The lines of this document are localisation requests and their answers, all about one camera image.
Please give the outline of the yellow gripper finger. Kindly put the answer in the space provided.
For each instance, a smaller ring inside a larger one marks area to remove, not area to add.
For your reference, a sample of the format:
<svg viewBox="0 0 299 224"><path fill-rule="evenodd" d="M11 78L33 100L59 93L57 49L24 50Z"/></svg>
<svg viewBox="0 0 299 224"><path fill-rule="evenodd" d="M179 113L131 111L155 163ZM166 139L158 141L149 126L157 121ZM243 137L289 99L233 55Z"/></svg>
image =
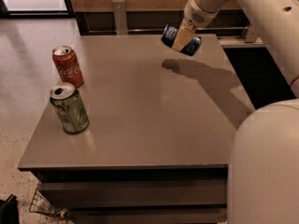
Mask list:
<svg viewBox="0 0 299 224"><path fill-rule="evenodd" d="M195 29L189 25L182 24L178 28L178 33L175 37L172 49L182 51L194 38Z"/></svg>

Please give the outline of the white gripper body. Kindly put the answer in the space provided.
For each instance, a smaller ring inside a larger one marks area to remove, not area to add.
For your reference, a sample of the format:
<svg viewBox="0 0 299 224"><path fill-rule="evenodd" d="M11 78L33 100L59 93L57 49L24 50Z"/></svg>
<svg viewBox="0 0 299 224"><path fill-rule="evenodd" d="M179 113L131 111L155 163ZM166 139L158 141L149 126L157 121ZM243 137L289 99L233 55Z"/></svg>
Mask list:
<svg viewBox="0 0 299 224"><path fill-rule="evenodd" d="M193 28L205 28L218 15L217 12L207 12L200 8L195 0L188 0L184 8L183 24Z"/></svg>

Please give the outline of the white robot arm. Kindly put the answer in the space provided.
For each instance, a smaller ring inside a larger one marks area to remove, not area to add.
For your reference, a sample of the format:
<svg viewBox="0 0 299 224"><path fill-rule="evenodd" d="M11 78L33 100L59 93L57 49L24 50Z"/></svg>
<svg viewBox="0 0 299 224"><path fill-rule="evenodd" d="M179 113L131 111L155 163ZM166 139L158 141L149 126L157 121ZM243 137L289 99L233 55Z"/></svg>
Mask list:
<svg viewBox="0 0 299 224"><path fill-rule="evenodd" d="M189 0L173 49L208 26L227 0ZM299 86L297 0L236 0L291 86ZM299 99L264 106L239 127L231 147L227 224L299 224Z"/></svg>

